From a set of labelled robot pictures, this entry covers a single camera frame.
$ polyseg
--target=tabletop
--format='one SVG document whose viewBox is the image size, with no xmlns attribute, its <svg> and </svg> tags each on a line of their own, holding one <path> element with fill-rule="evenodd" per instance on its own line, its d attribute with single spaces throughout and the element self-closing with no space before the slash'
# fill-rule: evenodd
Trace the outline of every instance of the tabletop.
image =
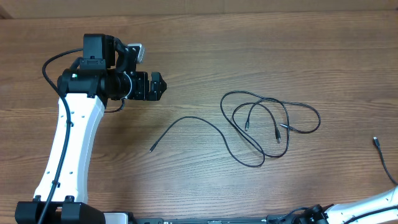
<svg viewBox="0 0 398 224">
<path fill-rule="evenodd" d="M 88 204 L 136 217 L 263 217 L 315 204 L 346 203 L 394 187 L 373 136 L 398 178 L 398 12 L 298 12 L 202 16 L 88 17 L 0 20 L 0 222 L 14 223 L 16 203 L 31 200 L 49 158 L 58 116 L 56 93 L 41 74 L 50 57 L 104 33 L 147 49 L 137 70 L 160 72 L 160 101 L 127 101 L 105 114 L 88 174 Z M 56 80 L 79 54 L 48 66 Z M 220 111 L 221 97 L 246 90 L 316 108 L 322 125 L 291 132 L 286 155 L 244 167 L 209 125 L 181 121 L 154 152 L 148 150 L 176 119 L 199 116 L 226 136 L 241 160 L 261 155 Z M 225 99 L 230 118 L 243 95 Z M 109 101 L 107 110 L 119 101 Z M 264 103 L 278 123 L 283 109 Z M 292 126 L 312 129 L 317 117 L 287 106 Z M 236 115 L 244 126 L 248 108 Z M 271 117 L 252 115 L 251 134 L 269 154 L 276 143 Z"/>
</svg>

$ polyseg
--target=table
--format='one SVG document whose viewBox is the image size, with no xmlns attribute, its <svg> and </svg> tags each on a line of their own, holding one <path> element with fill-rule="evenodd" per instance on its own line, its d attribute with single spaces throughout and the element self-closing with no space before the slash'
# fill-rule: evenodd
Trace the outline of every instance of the table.
<svg viewBox="0 0 398 224">
<path fill-rule="evenodd" d="M 136 217 L 262 217 L 314 204 L 346 203 L 394 187 L 380 163 L 398 178 L 397 11 L 301 12 L 202 16 L 91 17 L 1 20 L 0 222 L 14 223 L 20 200 L 30 200 L 44 173 L 55 133 L 57 96 L 42 77 L 50 57 L 83 44 L 84 33 L 105 33 L 147 47 L 142 71 L 159 71 L 168 84 L 158 102 L 128 101 L 106 114 L 96 134 L 88 177 L 88 203 L 128 210 Z M 50 64 L 56 80 L 75 55 Z M 246 162 L 261 160 L 226 122 L 220 98 L 247 90 L 314 106 L 322 125 L 292 133 L 280 159 L 259 169 L 231 158 L 226 135 Z M 231 96 L 234 106 L 253 101 Z M 108 109 L 120 102 L 109 102 Z M 283 111 L 267 104 L 278 122 Z M 288 107 L 292 125 L 310 129 L 316 117 Z M 245 114 L 238 114 L 244 126 Z M 255 109 L 249 132 L 269 153 L 283 150 L 271 118 Z"/>
</svg>

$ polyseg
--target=wire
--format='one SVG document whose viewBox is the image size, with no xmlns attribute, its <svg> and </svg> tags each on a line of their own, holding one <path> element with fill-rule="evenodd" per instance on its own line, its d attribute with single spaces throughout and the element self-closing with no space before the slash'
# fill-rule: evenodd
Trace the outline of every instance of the wire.
<svg viewBox="0 0 398 224">
<path fill-rule="evenodd" d="M 70 110 L 69 110 L 68 103 L 67 103 L 67 101 L 65 99 L 65 96 L 61 92 L 59 92 L 57 86 L 47 76 L 47 73 L 45 72 L 45 69 L 47 68 L 47 65 L 50 62 L 54 61 L 55 59 L 60 58 L 60 57 L 62 57 L 64 55 L 67 55 L 67 54 L 71 54 L 71 53 L 74 53 L 74 52 L 81 51 L 81 50 L 83 50 L 83 49 L 80 48 L 80 49 L 68 50 L 68 51 L 66 51 L 64 53 L 60 53 L 60 54 L 48 59 L 44 63 L 43 68 L 42 68 L 42 73 L 43 73 L 44 78 L 50 84 L 50 86 L 57 92 L 58 96 L 62 100 L 62 103 L 63 103 L 63 105 L 65 107 L 65 111 L 66 111 L 66 114 L 67 114 L 67 130 L 66 130 L 66 133 L 65 133 L 65 141 L 63 142 L 63 148 L 62 148 L 62 152 L 61 152 L 61 156 L 60 156 L 60 161 L 58 163 L 57 171 L 55 173 L 55 177 L 54 177 L 54 180 L 52 182 L 52 186 L 51 186 L 51 189 L 50 189 L 49 196 L 47 197 L 47 201 L 45 202 L 43 211 L 42 211 L 42 213 L 40 215 L 39 221 L 37 222 L 38 224 L 42 224 L 43 223 L 45 215 L 47 213 L 47 210 L 49 209 L 49 205 L 50 205 L 51 199 L 54 196 L 55 189 L 57 188 L 57 186 L 59 184 L 58 181 L 59 181 L 59 178 L 60 178 L 63 161 L 65 160 L 65 154 L 67 153 L 69 135 L 70 135 L 70 126 L 72 124 L 72 122 L 70 120 Z"/>
<path fill-rule="evenodd" d="M 362 215 L 358 215 L 357 217 L 350 218 L 349 220 L 347 220 L 347 222 L 344 222 L 343 224 L 353 223 L 356 220 L 359 220 L 360 218 L 364 218 L 364 217 L 367 217 L 367 216 L 370 216 L 370 215 L 386 212 L 386 211 L 393 210 L 393 209 L 398 209 L 398 206 L 391 206 L 391 207 L 387 207 L 387 208 L 382 208 L 382 209 L 379 209 L 379 210 L 375 210 L 373 212 L 368 212 L 368 213 L 365 213 L 365 214 L 362 214 Z"/>
<path fill-rule="evenodd" d="M 308 209 L 307 207 L 296 208 L 296 209 L 290 211 L 290 212 L 289 212 L 288 214 L 286 214 L 286 215 L 282 215 L 281 217 L 273 218 L 273 219 L 271 219 L 271 220 L 269 219 L 269 215 L 267 215 L 267 217 L 266 217 L 266 223 L 269 224 L 269 221 L 280 220 L 281 218 L 285 218 L 285 217 L 287 217 L 287 216 L 289 216 L 289 215 L 291 215 L 291 214 L 293 214 L 293 213 L 295 213 L 295 212 L 297 212 L 297 211 L 307 210 L 307 209 Z"/>
<path fill-rule="evenodd" d="M 376 145 L 377 150 L 379 151 L 381 164 L 383 165 L 383 168 L 384 168 L 386 174 L 388 175 L 388 177 L 390 178 L 390 180 L 391 180 L 395 185 L 398 185 L 398 182 L 391 176 L 390 172 L 389 172 L 388 169 L 387 169 L 386 162 L 384 161 L 384 158 L 383 158 L 383 153 L 381 152 L 381 146 L 380 146 L 380 142 L 379 142 L 378 138 L 377 138 L 377 137 L 373 137 L 373 141 L 374 141 L 374 144 Z"/>
<path fill-rule="evenodd" d="M 112 110 L 112 111 L 105 111 L 105 113 L 115 113 L 115 112 L 119 112 L 119 111 L 123 110 L 124 105 L 125 105 L 124 98 L 121 98 L 121 101 L 122 101 L 122 105 L 120 105 L 120 107 L 118 109 Z"/>
<path fill-rule="evenodd" d="M 230 119 L 227 117 L 227 115 L 225 114 L 225 112 L 224 112 L 223 100 L 224 100 L 228 95 L 235 94 L 235 93 L 242 93 L 242 94 L 252 95 L 252 96 L 255 96 L 255 97 L 259 98 L 259 100 L 258 100 L 257 102 L 255 102 L 255 103 L 243 103 L 243 104 L 239 105 L 239 106 L 238 106 L 237 108 L 235 108 L 235 110 L 233 111 L 232 120 L 230 120 Z M 236 112 L 237 112 L 239 109 L 241 109 L 243 106 L 252 105 L 252 108 L 251 108 L 251 110 L 250 110 L 250 112 L 249 112 L 249 114 L 248 114 L 248 119 L 247 119 L 247 121 L 246 121 L 246 126 L 245 126 L 245 129 L 248 129 L 248 128 L 249 128 L 249 120 L 250 120 L 250 115 L 251 115 L 252 109 L 253 109 L 255 106 L 257 106 L 257 105 L 263 107 L 263 108 L 270 114 L 270 116 L 271 116 L 271 118 L 272 118 L 272 120 L 273 120 L 273 122 L 274 122 L 275 137 L 276 137 L 277 141 L 280 142 L 280 132 L 279 132 L 279 130 L 278 130 L 278 128 L 277 128 L 277 124 L 276 124 L 275 118 L 274 118 L 274 116 L 272 115 L 271 111 L 270 111 L 268 108 L 266 108 L 264 105 L 260 104 L 260 103 L 263 102 L 263 101 L 270 101 L 270 102 L 274 102 L 274 103 L 280 104 L 280 105 L 283 107 L 283 109 L 284 109 L 284 111 L 285 111 L 285 114 L 286 114 L 286 118 L 287 118 L 286 124 L 280 124 L 282 127 L 286 128 L 286 130 L 287 130 L 286 148 L 285 148 L 285 150 L 284 150 L 282 153 L 277 154 L 277 155 L 271 155 L 271 154 L 265 153 L 264 150 L 263 150 L 263 148 L 261 147 L 261 145 L 260 145 L 253 137 L 251 137 L 247 132 L 243 131 L 243 129 L 236 123 L 235 118 L 234 118 Z M 298 130 L 298 129 L 296 129 L 296 128 L 291 127 L 291 126 L 290 126 L 289 114 L 288 114 L 288 112 L 287 112 L 287 108 L 285 107 L 285 105 L 304 106 L 304 107 L 306 107 L 306 108 L 309 108 L 309 109 L 313 110 L 313 111 L 315 112 L 315 114 L 318 116 L 318 125 L 316 126 L 316 128 L 313 129 L 313 130 L 310 130 L 310 131 L 301 131 L 301 130 Z M 205 119 L 202 119 L 202 118 L 199 118 L 199 117 L 196 117 L 196 116 L 184 116 L 184 117 L 179 118 L 178 120 L 174 121 L 174 122 L 166 129 L 166 131 L 161 135 L 161 137 L 158 138 L 158 140 L 156 140 L 155 144 L 149 149 L 149 152 L 152 152 L 152 151 L 156 148 L 156 146 L 157 146 L 157 144 L 159 143 L 159 141 L 166 135 L 166 133 L 170 130 L 170 128 L 171 128 L 173 125 L 175 125 L 177 122 L 179 122 L 179 121 L 182 120 L 182 119 L 192 118 L 192 119 L 199 119 L 199 120 L 201 120 L 201 121 L 204 121 L 204 122 L 208 123 L 210 126 L 212 126 L 213 128 L 215 128 L 215 129 L 221 134 L 221 136 L 223 137 L 223 140 L 224 140 L 224 143 L 225 143 L 225 146 L 226 146 L 228 152 L 231 154 L 232 158 L 235 159 L 237 162 L 239 162 L 240 164 L 242 164 L 242 165 L 244 165 L 244 166 L 247 166 L 247 167 L 260 167 L 260 166 L 262 166 L 262 165 L 264 164 L 264 162 L 265 162 L 265 160 L 266 160 L 266 157 L 280 158 L 280 157 L 282 157 L 284 154 L 286 154 L 286 152 L 287 152 L 287 150 L 288 150 L 288 148 L 289 148 L 290 130 L 293 130 L 293 131 L 296 131 L 296 132 L 302 133 L 302 134 L 308 134 L 308 133 L 312 133 L 312 132 L 316 131 L 316 130 L 319 128 L 319 126 L 321 125 L 321 116 L 320 116 L 319 112 L 318 112 L 315 108 L 311 107 L 310 105 L 306 105 L 306 104 L 303 104 L 303 103 L 294 103 L 294 102 L 279 101 L 279 100 L 277 100 L 277 99 L 275 99 L 275 98 L 267 98 L 267 97 L 259 96 L 259 95 L 256 95 L 256 94 L 254 94 L 254 93 L 248 92 L 248 91 L 231 91 L 231 92 L 226 93 L 226 94 L 221 98 L 221 101 L 220 101 L 220 108 L 221 108 L 221 112 L 222 112 L 223 116 L 225 117 L 225 119 L 228 121 L 228 123 L 229 123 L 230 125 L 232 125 L 232 127 L 238 132 L 238 134 L 240 134 L 252 147 L 254 147 L 257 151 L 259 151 L 259 152 L 262 154 L 262 162 L 260 162 L 259 164 L 251 165 L 251 164 L 246 164 L 246 163 L 240 161 L 240 160 L 232 153 L 231 149 L 229 148 L 228 143 L 227 143 L 227 140 L 226 140 L 224 134 L 223 134 L 215 125 L 211 124 L 209 121 L 207 121 L 207 120 L 205 120 Z"/>
</svg>

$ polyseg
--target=white arm segment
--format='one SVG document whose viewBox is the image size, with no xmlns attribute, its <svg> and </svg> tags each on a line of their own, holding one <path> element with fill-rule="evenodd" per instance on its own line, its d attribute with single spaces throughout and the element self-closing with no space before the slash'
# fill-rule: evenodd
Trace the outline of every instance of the white arm segment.
<svg viewBox="0 0 398 224">
<path fill-rule="evenodd" d="M 68 195 L 74 196 L 75 202 L 87 203 L 87 175 L 95 132 L 104 115 L 104 104 L 95 96 L 87 98 L 84 93 L 69 93 L 65 98 L 68 102 L 73 127 L 65 160 L 59 179 L 60 186 L 55 190 L 53 202 L 63 202 Z M 59 99 L 58 125 L 51 149 L 49 163 L 45 169 L 35 196 L 41 195 L 42 202 L 47 200 L 52 181 L 57 171 L 63 142 L 65 140 L 67 115 L 65 107 Z"/>
<path fill-rule="evenodd" d="M 350 218 L 398 205 L 398 187 L 382 194 L 354 202 L 330 207 L 326 214 L 329 224 L 342 224 Z M 398 219 L 398 209 L 393 209 L 356 220 L 355 224 L 383 223 Z"/>
</svg>

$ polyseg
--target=beige wall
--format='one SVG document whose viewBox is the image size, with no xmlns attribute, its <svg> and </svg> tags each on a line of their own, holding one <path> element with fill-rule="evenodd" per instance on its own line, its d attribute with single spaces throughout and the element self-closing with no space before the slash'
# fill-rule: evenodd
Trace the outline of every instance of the beige wall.
<svg viewBox="0 0 398 224">
<path fill-rule="evenodd" d="M 5 18 L 394 10 L 398 0 L 0 0 Z"/>
</svg>

